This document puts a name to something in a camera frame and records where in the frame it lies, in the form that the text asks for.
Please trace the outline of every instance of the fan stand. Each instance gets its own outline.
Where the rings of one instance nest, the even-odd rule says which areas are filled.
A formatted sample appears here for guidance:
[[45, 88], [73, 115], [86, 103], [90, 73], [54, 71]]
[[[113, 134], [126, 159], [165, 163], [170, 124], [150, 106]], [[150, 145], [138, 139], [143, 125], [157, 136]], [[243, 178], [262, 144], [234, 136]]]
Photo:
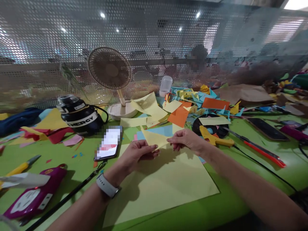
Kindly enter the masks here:
[[131, 101], [125, 101], [122, 91], [117, 90], [121, 103], [116, 103], [108, 108], [108, 114], [113, 120], [121, 120], [121, 118], [132, 118], [138, 111], [132, 107]]

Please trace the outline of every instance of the table surface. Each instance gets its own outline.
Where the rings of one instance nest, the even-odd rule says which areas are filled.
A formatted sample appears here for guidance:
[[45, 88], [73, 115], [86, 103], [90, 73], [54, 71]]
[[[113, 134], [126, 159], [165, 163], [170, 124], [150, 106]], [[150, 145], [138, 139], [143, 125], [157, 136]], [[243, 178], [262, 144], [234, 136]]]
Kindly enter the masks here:
[[[259, 117], [264, 119], [277, 119], [277, 116]], [[302, 119], [293, 115], [284, 115], [280, 118], [281, 120], [295, 120], [302, 124], [308, 122], [307, 119]], [[271, 125], [276, 125], [274, 122], [267, 122]], [[109, 125], [119, 125], [119, 122], [109, 121], [107, 126]], [[130, 140], [126, 135], [129, 129], [132, 128], [124, 128], [124, 139], [122, 140], [122, 144], [130, 143]], [[286, 163], [287, 167], [284, 169], [276, 167], [275, 164], [268, 161], [248, 146], [244, 145], [238, 138], [229, 134], [229, 138], [233, 139], [243, 152], [254, 157], [269, 169], [276, 172], [280, 177], [292, 184], [297, 190], [302, 190], [308, 187], [308, 160], [301, 154], [298, 148], [298, 142], [296, 140], [291, 138], [291, 141], [288, 142], [271, 141], [259, 132], [255, 131], [255, 129], [248, 124], [247, 121], [238, 118], [232, 120], [230, 129], [265, 147], [273, 153], [276, 153]], [[101, 137], [99, 136], [86, 138], [76, 151], [76, 145], [73, 147], [65, 147], [63, 144], [54, 145], [49, 141], [38, 141], [24, 148], [19, 148], [19, 145], [8, 145], [8, 143], [6, 143], [6, 148], [2, 156], [0, 156], [0, 175], [7, 174], [21, 163], [29, 160], [37, 154], [42, 156], [31, 166], [31, 168], [27, 170], [30, 173], [38, 174], [45, 169], [66, 163], [68, 165], [68, 173], [56, 194], [53, 196], [50, 204], [47, 206], [47, 210], [49, 210], [92, 173], [94, 170], [94, 151], [97, 149], [100, 142]], [[220, 148], [227, 155], [262, 176], [267, 181], [273, 183], [288, 195], [294, 193], [288, 185], [283, 183], [255, 162], [251, 161], [238, 150], [224, 146], [220, 146]], [[105, 169], [109, 168], [115, 161], [116, 158], [109, 160]], [[230, 184], [225, 179], [218, 176], [209, 164], [206, 163], [204, 166], [217, 185], [220, 191], [219, 194], [130, 220], [113, 227], [107, 227], [104, 230], [164, 230], [168, 227], [172, 227], [174, 230], [190, 229], [191, 227], [194, 227], [195, 230], [208, 230], [230, 222], [248, 213], [249, 208], [236, 193], [236, 191], [230, 186]], [[79, 191], [75, 197], [68, 201], [46, 222], [37, 228], [37, 230], [45, 230], [60, 214], [62, 214], [72, 203], [74, 203], [94, 181], [95, 178], [92, 179], [92, 181], [81, 191]], [[0, 213], [4, 213], [23, 191], [24, 189], [10, 189], [4, 193], [0, 198]], [[28, 228], [31, 224], [38, 220], [40, 216], [30, 221], [24, 227], [21, 227], [20, 230], [25, 230]], [[96, 230], [101, 230], [103, 220], [104, 214], [96, 224]], [[0, 222], [0, 230], [8, 230], [8, 226], [6, 226], [3, 222]]]

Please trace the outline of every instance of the smartwatch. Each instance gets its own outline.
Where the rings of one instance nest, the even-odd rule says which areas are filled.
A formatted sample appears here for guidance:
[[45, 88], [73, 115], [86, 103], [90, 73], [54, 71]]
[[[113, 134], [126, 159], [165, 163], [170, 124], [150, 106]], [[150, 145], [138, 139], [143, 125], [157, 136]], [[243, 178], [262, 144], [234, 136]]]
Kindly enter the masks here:
[[121, 190], [121, 187], [115, 188], [112, 186], [104, 177], [103, 174], [99, 175], [96, 179], [96, 184], [99, 188], [106, 193], [111, 199], [115, 197], [115, 195]]

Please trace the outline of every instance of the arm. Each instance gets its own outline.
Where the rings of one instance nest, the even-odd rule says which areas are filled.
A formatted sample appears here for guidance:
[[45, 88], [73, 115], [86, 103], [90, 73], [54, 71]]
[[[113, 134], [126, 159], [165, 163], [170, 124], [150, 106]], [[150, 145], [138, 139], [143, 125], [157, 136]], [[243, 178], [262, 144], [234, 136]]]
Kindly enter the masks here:
[[[117, 162], [110, 167], [104, 177], [114, 187], [137, 167], [139, 160], [151, 160], [158, 156], [156, 145], [148, 146], [145, 140], [132, 142]], [[110, 198], [93, 183], [85, 193], [57, 220], [47, 231], [82, 231], [91, 230], [107, 207]]]
[[208, 162], [237, 190], [250, 209], [275, 230], [308, 228], [305, 214], [287, 195], [209, 144], [191, 130], [178, 131], [168, 141], [175, 150], [187, 146]]

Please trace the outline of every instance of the thermos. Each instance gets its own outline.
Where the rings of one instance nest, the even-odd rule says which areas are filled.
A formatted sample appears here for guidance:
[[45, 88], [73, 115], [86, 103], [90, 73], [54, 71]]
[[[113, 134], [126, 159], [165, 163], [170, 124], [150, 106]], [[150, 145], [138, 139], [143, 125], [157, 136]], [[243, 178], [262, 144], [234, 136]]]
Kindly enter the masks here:
[[[58, 110], [61, 118], [80, 136], [92, 136], [102, 130], [103, 125], [108, 122], [108, 113], [95, 105], [88, 105], [82, 99], [69, 94], [58, 98]], [[104, 122], [98, 114], [97, 109], [107, 114]]]

